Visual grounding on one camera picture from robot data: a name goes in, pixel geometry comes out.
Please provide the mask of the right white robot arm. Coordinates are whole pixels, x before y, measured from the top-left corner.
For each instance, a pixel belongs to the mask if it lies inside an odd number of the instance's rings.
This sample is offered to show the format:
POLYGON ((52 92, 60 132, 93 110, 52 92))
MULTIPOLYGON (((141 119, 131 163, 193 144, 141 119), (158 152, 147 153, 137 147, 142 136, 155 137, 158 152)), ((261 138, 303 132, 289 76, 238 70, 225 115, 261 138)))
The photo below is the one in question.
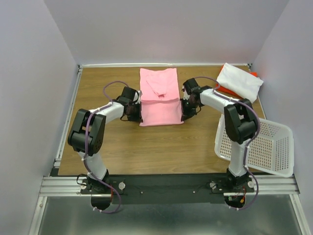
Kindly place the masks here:
POLYGON ((260 120, 248 99, 234 99, 225 96, 210 86, 201 87, 196 78, 183 83, 182 121, 195 116, 197 108, 209 106, 224 115, 225 131, 231 145, 231 161, 226 170, 223 186, 231 192, 242 188, 249 181, 249 171, 246 165, 249 144, 260 132, 260 120))

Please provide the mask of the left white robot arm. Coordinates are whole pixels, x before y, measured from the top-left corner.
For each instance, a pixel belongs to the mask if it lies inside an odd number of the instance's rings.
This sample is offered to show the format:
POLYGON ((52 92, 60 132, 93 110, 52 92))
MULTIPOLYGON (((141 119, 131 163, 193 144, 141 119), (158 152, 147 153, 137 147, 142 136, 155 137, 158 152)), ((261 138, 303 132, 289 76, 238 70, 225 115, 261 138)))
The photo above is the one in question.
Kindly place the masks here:
POLYGON ((125 86, 122 94, 108 104, 92 110, 79 109, 76 113, 67 142, 81 157, 87 180, 97 193, 104 193, 108 188, 114 191, 100 154, 106 124, 125 116, 140 122, 141 95, 141 91, 125 86))

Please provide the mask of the pink t shirt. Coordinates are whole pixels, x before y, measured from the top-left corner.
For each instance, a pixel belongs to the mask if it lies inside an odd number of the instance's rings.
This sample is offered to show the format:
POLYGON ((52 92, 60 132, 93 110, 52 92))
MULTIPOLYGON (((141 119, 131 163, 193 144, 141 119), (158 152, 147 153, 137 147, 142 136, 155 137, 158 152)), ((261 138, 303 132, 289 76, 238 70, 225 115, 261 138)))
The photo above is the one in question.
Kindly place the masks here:
POLYGON ((179 125, 182 121, 176 68, 140 69, 141 127, 179 125))

